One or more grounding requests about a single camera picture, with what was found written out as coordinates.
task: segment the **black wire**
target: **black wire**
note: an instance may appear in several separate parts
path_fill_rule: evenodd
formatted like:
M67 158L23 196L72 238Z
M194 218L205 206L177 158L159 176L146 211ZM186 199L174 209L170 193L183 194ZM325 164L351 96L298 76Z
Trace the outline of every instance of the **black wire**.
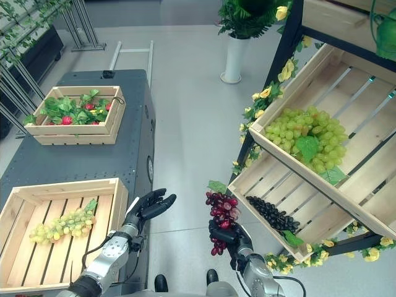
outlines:
M128 277L125 279L125 281L123 281L123 282L112 283L112 284L110 285L110 288L113 287L113 286L118 286L118 285L122 285L123 283L126 283L126 282L133 276L133 274L135 273L138 263L139 263L139 256L137 256L135 268L134 268L134 270L132 271L132 273L130 274L130 276L128 276Z
M276 280L294 280L295 282L299 283L299 285L303 289L303 296L304 297L307 296L307 292L305 290L305 286L297 278L294 278L294 277L277 277L277 276L274 276L273 278L276 279Z

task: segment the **metal rack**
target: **metal rack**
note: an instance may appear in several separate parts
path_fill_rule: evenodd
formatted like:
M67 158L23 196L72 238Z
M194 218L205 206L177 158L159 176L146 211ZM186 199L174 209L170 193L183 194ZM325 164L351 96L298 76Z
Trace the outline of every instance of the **metal rack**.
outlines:
M340 48L341 50L355 54L356 56L362 57L365 60L368 60L388 70L396 72L396 62L380 58L379 56L377 56L375 53L373 53L368 49L362 48L347 41L330 36L326 33L304 26L303 7L304 7L303 0L293 1L291 14L289 15L288 20L286 22L285 29L282 34L282 38L280 40L277 52L275 53L275 57L273 59L273 63L271 65L263 89L265 89L265 87L268 86L272 80L277 79L278 73L282 71L282 68L284 67L287 60L290 57L292 57L295 48L298 45L298 43L301 41L303 35L307 35L314 39L323 41L324 43L330 44L332 46ZM244 164L254 144L255 141L252 135L248 131L237 159L237 162L240 165ZM233 174L231 176L230 182L232 182L235 179L235 177L236 175ZM381 237L382 235L378 235L372 231L369 231L366 234L339 241L337 245L335 245L334 247L327 248L327 251L331 256L334 256L337 254L343 254L346 252L370 248L378 245L381 240Z

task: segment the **grape leaf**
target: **grape leaf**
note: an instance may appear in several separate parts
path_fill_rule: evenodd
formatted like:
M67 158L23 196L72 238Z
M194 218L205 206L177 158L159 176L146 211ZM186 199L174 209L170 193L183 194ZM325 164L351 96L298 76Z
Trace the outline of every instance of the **grape leaf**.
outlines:
M227 186L219 181L209 181L208 188L214 192L225 194Z
M87 206L84 207L84 210L87 212L89 210L94 210L97 206L98 202L95 199L92 199Z
M296 146L303 154L304 161L309 162L319 149L319 141L313 136L301 136L297 139Z
M298 238L296 235L294 235L289 230L283 230L282 232L283 232L283 236L285 237L286 242L290 246L297 248L300 244L304 243L304 241L301 238Z
M334 166L332 169L326 170L321 173L320 176L333 186L347 177L338 166Z

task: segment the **gray floor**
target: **gray floor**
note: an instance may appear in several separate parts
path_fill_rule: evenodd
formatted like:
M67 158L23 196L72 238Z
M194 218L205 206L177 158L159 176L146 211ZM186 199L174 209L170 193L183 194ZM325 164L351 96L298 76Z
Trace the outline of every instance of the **gray floor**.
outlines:
M218 36L213 25L99 28L106 51L71 53L72 43L65 31L59 34L66 44L62 59L42 84L47 92L67 71L106 69L117 41L123 48L145 48L154 40L152 97L157 114L154 188L167 187L178 199L169 211L154 219L150 230L148 287L158 273L168 278L171 291L203 293L205 273L216 268L222 280L230 282L244 296L230 269L228 254L210 255L204 204L209 179L227 182L231 162L239 149L239 123L251 94L262 88L280 35L271 29L260 40L252 40L238 85L220 82L226 55L226 36ZM303 51L304 63L314 52ZM146 54L122 54L116 69L145 68ZM12 156L17 141L0 142L3 158ZM269 232L244 208L239 219L250 232L256 252L278 252L281 247ZM387 251L377 262L331 257L323 267L296 269L294 277L306 286L308 296L395 296L396 253ZM282 282L287 296L302 296L298 285Z

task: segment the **strawberry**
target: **strawberry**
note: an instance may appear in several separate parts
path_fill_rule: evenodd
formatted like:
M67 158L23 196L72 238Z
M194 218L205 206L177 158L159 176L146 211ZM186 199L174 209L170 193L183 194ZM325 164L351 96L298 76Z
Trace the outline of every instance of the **strawberry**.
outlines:
M62 125L70 125L72 123L72 117L71 116L64 116L62 118Z
M95 105L93 105L92 103L87 103L84 107L86 110L93 110L95 108Z

